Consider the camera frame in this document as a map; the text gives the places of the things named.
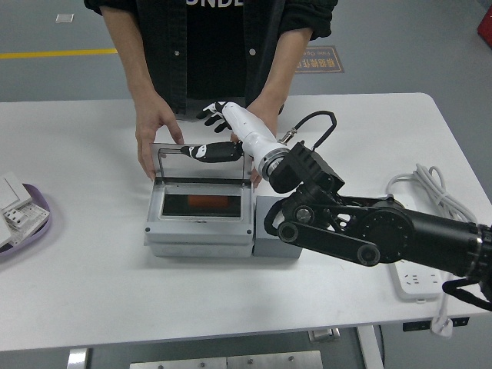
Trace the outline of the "person's right hand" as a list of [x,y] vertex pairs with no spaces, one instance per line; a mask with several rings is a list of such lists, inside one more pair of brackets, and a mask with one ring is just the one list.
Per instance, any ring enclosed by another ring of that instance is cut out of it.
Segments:
[[183,134],[168,103],[155,93],[135,99],[135,111],[138,162],[148,178],[154,180],[155,166],[151,146],[158,130],[166,127],[177,144],[184,143]]

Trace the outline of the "person's left hand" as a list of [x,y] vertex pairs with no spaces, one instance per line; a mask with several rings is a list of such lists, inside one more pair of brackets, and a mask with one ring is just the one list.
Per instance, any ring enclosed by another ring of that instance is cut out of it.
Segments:
[[281,106],[264,98],[257,98],[247,108],[237,104],[226,104],[226,119],[232,132],[243,143],[245,152],[254,160],[255,172],[251,180],[257,187],[261,179],[266,179],[264,158],[272,156],[273,151],[279,151],[277,143],[278,113]]

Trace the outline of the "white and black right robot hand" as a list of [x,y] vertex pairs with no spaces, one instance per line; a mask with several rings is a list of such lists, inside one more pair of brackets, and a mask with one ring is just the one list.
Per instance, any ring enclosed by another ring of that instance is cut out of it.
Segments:
[[224,141],[180,148],[183,155],[195,160],[206,163],[237,161],[242,154],[246,154],[254,159],[258,173],[266,177],[288,153],[285,145],[277,142],[260,118],[234,102],[212,103],[198,113],[197,118],[206,118],[207,126],[223,120],[239,142]]

